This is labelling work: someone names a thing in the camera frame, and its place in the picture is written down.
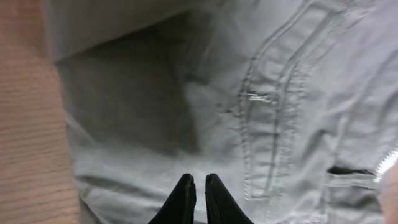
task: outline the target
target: wooden floor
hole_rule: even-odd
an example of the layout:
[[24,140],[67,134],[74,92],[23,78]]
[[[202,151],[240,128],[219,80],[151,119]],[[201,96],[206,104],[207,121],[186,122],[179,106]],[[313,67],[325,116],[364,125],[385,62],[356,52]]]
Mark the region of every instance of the wooden floor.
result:
[[78,223],[38,0],[0,0],[0,223]]

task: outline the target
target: gray jeans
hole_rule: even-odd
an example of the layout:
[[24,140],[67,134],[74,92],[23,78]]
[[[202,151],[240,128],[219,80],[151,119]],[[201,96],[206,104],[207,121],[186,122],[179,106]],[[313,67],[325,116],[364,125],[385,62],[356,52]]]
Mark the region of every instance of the gray jeans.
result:
[[254,223],[382,223],[398,2],[211,1],[57,60],[84,224],[145,224],[184,173]]

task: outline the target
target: denim fabric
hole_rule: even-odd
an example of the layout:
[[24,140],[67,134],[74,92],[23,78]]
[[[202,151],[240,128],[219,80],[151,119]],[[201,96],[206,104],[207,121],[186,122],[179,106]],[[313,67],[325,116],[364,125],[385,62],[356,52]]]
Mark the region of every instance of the denim fabric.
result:
[[382,223],[398,2],[203,2],[56,62],[82,223],[144,224],[217,173],[254,223]]

